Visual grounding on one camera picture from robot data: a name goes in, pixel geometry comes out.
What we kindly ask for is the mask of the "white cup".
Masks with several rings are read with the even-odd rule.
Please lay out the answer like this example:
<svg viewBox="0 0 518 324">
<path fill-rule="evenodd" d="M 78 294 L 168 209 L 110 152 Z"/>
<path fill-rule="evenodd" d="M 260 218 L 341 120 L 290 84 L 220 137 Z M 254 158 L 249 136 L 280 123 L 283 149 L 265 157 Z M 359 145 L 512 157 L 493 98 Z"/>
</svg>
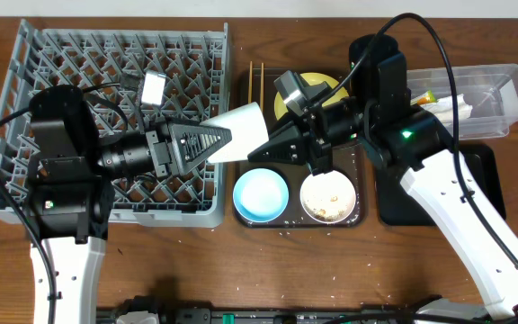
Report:
<svg viewBox="0 0 518 324">
<path fill-rule="evenodd" d="M 268 141 L 268 131 L 258 103 L 249 103 L 201 123 L 229 129 L 231 141 L 208 158 L 210 163 L 247 160 L 247 156 Z"/>
</svg>

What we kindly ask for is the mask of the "white pink bowl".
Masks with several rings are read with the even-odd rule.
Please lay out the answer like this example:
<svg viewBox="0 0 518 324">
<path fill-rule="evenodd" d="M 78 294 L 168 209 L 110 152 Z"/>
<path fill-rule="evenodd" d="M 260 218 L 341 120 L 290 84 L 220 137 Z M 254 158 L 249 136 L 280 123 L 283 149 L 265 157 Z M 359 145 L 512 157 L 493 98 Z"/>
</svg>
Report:
<svg viewBox="0 0 518 324">
<path fill-rule="evenodd" d="M 300 204 L 313 220 L 336 224 L 353 212 L 357 193 L 351 180 L 339 171 L 309 175 L 299 190 Z"/>
</svg>

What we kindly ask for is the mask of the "wooden chopstick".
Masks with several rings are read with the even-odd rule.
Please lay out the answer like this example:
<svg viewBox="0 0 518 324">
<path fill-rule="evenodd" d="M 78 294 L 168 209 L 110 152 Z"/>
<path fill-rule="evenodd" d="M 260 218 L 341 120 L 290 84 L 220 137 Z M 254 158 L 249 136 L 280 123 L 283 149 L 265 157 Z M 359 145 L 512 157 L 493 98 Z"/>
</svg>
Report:
<svg viewBox="0 0 518 324">
<path fill-rule="evenodd" d="M 260 66 L 260 96 L 259 96 L 259 105 L 261 112 L 263 113 L 264 108 L 264 63 L 261 63 Z"/>
<path fill-rule="evenodd" d="M 247 87 L 247 103 L 253 101 L 253 79 L 254 79 L 254 62 L 249 62 L 248 87 Z"/>
</svg>

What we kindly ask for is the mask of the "green orange snack wrapper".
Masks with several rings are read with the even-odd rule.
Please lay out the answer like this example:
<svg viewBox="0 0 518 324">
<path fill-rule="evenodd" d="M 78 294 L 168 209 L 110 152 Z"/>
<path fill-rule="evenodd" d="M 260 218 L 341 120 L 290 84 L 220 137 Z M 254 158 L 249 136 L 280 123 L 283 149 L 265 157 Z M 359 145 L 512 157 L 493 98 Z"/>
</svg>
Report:
<svg viewBox="0 0 518 324">
<path fill-rule="evenodd" d="M 424 104 L 434 104 L 437 102 L 437 99 L 435 98 L 433 92 L 431 90 L 426 91 L 423 94 L 420 94 L 419 96 L 413 98 L 411 100 L 412 105 L 424 105 Z"/>
</svg>

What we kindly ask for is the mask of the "white napkin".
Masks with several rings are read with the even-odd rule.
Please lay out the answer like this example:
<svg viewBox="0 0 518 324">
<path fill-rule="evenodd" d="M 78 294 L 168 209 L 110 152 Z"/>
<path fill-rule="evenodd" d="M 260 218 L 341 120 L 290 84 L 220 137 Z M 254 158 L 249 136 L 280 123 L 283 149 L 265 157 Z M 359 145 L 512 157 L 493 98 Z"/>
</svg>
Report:
<svg viewBox="0 0 518 324">
<path fill-rule="evenodd" d="M 457 104 L 459 121 L 467 120 L 471 115 L 473 106 L 465 102 L 463 94 L 457 96 Z M 453 105 L 451 96 L 441 98 L 436 103 L 421 105 L 421 107 L 432 113 L 443 125 L 452 124 Z"/>
</svg>

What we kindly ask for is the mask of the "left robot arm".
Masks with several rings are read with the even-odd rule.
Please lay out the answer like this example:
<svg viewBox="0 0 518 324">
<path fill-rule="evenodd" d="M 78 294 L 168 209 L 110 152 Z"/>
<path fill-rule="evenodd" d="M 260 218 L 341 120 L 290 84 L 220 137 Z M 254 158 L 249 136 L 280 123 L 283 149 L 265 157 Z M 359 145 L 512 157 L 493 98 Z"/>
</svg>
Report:
<svg viewBox="0 0 518 324">
<path fill-rule="evenodd" d="M 28 167 L 26 212 L 49 258 L 56 323 L 93 323 L 115 198 L 113 181 L 184 176 L 231 140 L 230 130 L 161 117 L 144 130 L 100 137 L 89 105 L 118 105 L 73 85 L 57 85 L 29 103 L 39 148 Z"/>
</svg>

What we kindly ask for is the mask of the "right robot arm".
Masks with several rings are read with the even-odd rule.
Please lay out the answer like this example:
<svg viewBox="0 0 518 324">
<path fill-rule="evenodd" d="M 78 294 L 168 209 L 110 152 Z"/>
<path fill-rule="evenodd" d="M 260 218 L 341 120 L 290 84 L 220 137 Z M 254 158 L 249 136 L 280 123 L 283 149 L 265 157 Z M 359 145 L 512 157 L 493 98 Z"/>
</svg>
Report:
<svg viewBox="0 0 518 324">
<path fill-rule="evenodd" d="M 480 191 L 458 148 L 458 132 L 412 103 L 406 59 L 383 34 L 349 48 L 352 95 L 328 104 L 333 89 L 288 71 L 275 87 L 287 112 L 252 162 L 331 171 L 333 151 L 363 145 L 372 164 L 392 176 L 431 217 L 467 267 L 493 320 L 518 323 L 518 238 Z"/>
</svg>

